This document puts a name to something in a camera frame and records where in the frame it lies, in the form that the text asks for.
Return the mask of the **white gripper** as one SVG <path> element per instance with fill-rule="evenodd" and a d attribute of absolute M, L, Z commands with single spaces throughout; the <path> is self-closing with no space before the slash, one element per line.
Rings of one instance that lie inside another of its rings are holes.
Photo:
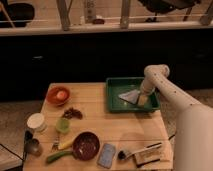
<path fill-rule="evenodd" d="M 148 100 L 148 96 L 155 91 L 155 86 L 148 80 L 144 79 L 140 85 L 140 95 L 138 97 L 138 106 L 144 106 Z"/>

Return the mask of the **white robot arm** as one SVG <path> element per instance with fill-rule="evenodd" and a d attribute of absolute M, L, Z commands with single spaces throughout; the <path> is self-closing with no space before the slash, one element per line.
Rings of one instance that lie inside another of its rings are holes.
<path fill-rule="evenodd" d="M 165 64 L 147 66 L 138 103 L 157 88 L 177 110 L 173 171 L 213 171 L 213 108 L 169 81 L 169 73 Z"/>

